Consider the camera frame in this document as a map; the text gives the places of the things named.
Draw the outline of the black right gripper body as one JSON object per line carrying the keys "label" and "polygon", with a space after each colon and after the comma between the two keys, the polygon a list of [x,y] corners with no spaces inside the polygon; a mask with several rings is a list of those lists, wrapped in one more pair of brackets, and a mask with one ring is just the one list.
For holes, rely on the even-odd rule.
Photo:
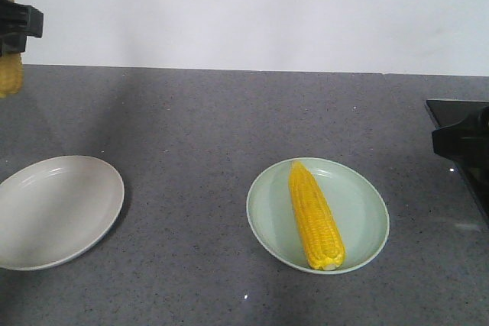
{"label": "black right gripper body", "polygon": [[468,168],[488,168],[488,107],[432,132],[434,153]]}

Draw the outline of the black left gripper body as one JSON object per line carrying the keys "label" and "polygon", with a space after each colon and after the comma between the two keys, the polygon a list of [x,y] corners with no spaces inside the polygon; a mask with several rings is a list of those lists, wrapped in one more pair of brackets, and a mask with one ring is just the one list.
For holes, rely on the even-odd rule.
{"label": "black left gripper body", "polygon": [[26,50],[27,38],[42,38],[44,14],[31,5],[1,2],[1,38],[10,36],[19,53]]}

